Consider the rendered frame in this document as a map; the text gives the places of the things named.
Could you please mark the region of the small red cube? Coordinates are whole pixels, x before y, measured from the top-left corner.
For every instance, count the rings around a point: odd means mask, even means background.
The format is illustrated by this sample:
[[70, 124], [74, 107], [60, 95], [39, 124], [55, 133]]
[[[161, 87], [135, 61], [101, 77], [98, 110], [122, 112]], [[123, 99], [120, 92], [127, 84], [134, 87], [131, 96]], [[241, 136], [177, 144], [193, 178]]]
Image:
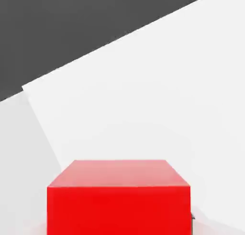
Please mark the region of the small red cube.
[[47, 235], [192, 235], [190, 185], [165, 160], [75, 160], [47, 187]]

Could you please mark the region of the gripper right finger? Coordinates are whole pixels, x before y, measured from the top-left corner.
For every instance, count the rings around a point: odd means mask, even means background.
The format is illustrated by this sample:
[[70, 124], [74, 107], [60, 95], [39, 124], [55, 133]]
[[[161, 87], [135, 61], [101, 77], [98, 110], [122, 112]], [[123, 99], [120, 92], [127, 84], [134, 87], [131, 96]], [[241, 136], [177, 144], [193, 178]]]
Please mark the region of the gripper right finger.
[[197, 206], [191, 207], [195, 217], [192, 235], [245, 235], [245, 231], [209, 219]]

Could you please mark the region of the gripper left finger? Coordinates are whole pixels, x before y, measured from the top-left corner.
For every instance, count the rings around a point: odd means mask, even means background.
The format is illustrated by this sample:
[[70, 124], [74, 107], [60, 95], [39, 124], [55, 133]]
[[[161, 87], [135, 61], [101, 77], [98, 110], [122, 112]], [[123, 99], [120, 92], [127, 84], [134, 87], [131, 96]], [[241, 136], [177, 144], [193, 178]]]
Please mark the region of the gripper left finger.
[[46, 220], [29, 219], [24, 221], [22, 235], [47, 235]]

